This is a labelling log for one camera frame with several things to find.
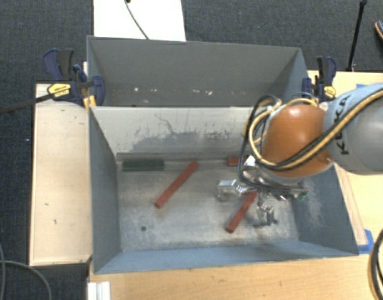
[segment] gray robot arm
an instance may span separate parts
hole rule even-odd
[[[324,132],[350,108],[383,88],[373,84],[347,92],[335,99],[324,119]],[[383,173],[383,97],[363,109],[336,135],[327,147],[334,161],[356,174]]]

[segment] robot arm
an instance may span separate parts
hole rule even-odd
[[[314,97],[283,106],[264,97],[248,120],[245,140],[257,187],[296,189],[303,177],[326,170],[333,161],[357,174],[383,173],[383,84],[347,92],[326,112]],[[240,179],[252,185],[244,173]]]

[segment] microphone stand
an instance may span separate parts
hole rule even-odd
[[[352,49],[350,50],[349,63],[347,65],[346,71],[353,71],[353,57],[355,51],[355,45],[357,44],[357,38],[359,37],[359,30],[361,25],[362,13],[364,12],[364,6],[367,4],[367,0],[360,0],[360,9],[359,15],[357,17],[357,22],[355,23],[354,37],[352,42]]]

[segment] gray plastic bin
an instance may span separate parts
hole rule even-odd
[[[87,60],[107,87],[104,106],[89,115],[95,273],[358,254],[333,168],[305,180],[303,201],[272,199],[272,226],[254,226],[252,206],[229,234],[242,200],[215,198],[220,180],[237,178],[225,162],[239,153],[255,101],[300,91],[300,49],[88,37]],[[197,170],[156,208],[193,160]],[[122,171],[123,161],[163,164]]]

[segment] clamp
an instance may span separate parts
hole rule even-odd
[[[51,49],[43,56],[44,70],[55,82],[47,90],[51,99],[68,101],[86,107],[86,102],[90,97],[90,99],[95,99],[97,106],[101,106],[105,98],[102,76],[95,75],[88,82],[87,75],[81,66],[79,64],[71,65],[73,53],[72,49]]]
[[[319,76],[315,75],[315,84],[309,77],[303,79],[302,91],[318,98],[319,102],[335,99],[336,90],[332,81],[336,76],[336,62],[331,57],[317,57]]]

